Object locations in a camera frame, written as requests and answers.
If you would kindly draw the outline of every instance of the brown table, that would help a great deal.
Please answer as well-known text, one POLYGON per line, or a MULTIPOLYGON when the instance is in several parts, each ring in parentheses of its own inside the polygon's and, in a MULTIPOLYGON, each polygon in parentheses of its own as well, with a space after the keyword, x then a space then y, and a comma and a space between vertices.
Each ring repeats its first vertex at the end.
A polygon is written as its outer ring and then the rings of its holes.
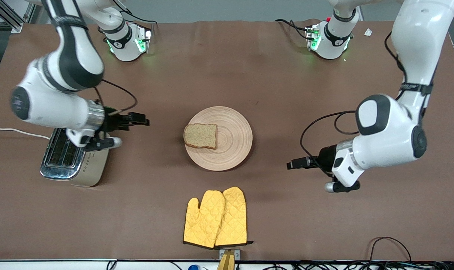
MULTIPOLYGON (((161 24, 149 55, 116 60, 96 26, 93 42, 105 78, 131 90, 134 109, 150 127, 115 132, 124 140, 110 152, 95 188, 44 179, 47 140, 0 132, 0 258, 197 258, 216 251, 182 244, 186 204, 208 189, 239 186, 247 201, 249 240, 243 259, 365 259, 371 240, 392 236, 414 260, 454 260, 454 50, 445 41, 435 90, 424 119, 429 150, 417 162, 372 169, 362 188, 330 194, 318 169, 287 171, 305 156, 300 133, 312 120, 355 109, 370 94, 395 96, 402 75, 383 47, 391 22, 360 22, 337 60, 306 50, 305 41, 276 22, 161 24), (364 36, 369 27, 373 34, 364 36), (197 112, 228 106, 254 133, 241 166, 212 172, 186 153, 182 130, 197 112)), ((28 63, 54 50, 49 25, 25 25, 11 36, 0 65, 0 127, 50 135, 51 129, 17 119, 9 108, 13 87, 28 63)), ((105 103, 131 99, 100 84, 105 103)), ((93 90, 83 91, 94 98, 93 90)), ((305 144, 313 153, 346 137, 333 119, 316 124, 305 144)), ((354 130, 352 115, 340 127, 354 130)), ((405 260, 381 242, 375 259, 405 260)))

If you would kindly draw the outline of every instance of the toast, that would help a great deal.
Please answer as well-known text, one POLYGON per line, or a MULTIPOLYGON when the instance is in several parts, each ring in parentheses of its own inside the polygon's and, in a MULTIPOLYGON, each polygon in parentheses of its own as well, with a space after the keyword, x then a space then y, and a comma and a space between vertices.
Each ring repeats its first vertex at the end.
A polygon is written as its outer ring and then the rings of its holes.
POLYGON ((193 148, 217 149, 217 125, 188 124, 184 129, 184 142, 193 148))

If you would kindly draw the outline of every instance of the yellow oven mitt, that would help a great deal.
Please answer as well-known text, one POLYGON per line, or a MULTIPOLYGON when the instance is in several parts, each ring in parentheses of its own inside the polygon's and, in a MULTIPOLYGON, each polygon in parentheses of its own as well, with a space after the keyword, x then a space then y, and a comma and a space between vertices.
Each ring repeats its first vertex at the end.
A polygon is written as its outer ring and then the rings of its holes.
POLYGON ((215 240, 215 249, 252 244, 247 241, 247 211, 244 193, 236 186, 223 192, 225 210, 215 240))
POLYGON ((207 190, 200 208, 198 199, 191 198, 185 217, 184 244, 213 248, 220 229, 225 199, 220 191, 207 190))

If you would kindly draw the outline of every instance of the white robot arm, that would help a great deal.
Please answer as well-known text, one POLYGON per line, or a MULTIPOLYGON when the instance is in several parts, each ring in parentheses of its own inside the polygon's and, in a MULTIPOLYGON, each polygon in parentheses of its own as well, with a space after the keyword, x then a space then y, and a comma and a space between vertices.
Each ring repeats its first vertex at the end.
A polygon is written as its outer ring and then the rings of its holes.
POLYGON ((60 37, 59 47, 33 60, 11 96, 11 109, 28 123, 67 128, 69 139, 86 151, 114 148, 120 138, 104 138, 100 131, 128 130, 148 125, 145 115, 109 115, 114 109, 79 97, 103 77, 102 59, 88 35, 75 0, 42 0, 60 37))
POLYGON ((381 0, 328 0, 333 7, 329 21, 322 21, 308 29, 309 49, 325 59, 338 58, 347 49, 352 30, 358 22, 356 7, 381 0))
MULTIPOLYGON (((27 0, 44 5, 40 0, 27 0)), ((120 0, 78 0, 78 9, 83 16, 93 20, 107 37, 110 51, 117 59, 129 62, 137 59, 148 48, 151 31, 133 22, 126 22, 122 14, 113 8, 120 0)))
POLYGON ((359 136, 323 148, 318 157, 295 159, 288 169, 321 167, 333 174, 328 192, 348 192, 360 188, 357 179, 369 168, 422 157, 427 147, 422 118, 453 16, 454 0, 405 0, 392 30, 405 69, 398 97, 367 97, 355 113, 359 136))

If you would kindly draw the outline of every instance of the round plate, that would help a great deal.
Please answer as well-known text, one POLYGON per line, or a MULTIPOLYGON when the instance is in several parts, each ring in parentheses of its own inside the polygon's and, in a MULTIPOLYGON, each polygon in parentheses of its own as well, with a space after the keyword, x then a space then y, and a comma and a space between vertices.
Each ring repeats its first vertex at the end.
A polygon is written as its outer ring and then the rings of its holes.
POLYGON ((210 171, 225 171, 240 164, 252 147, 252 129, 245 117, 234 109, 213 106, 197 113, 189 124, 217 124, 217 149, 185 145, 190 158, 210 171))

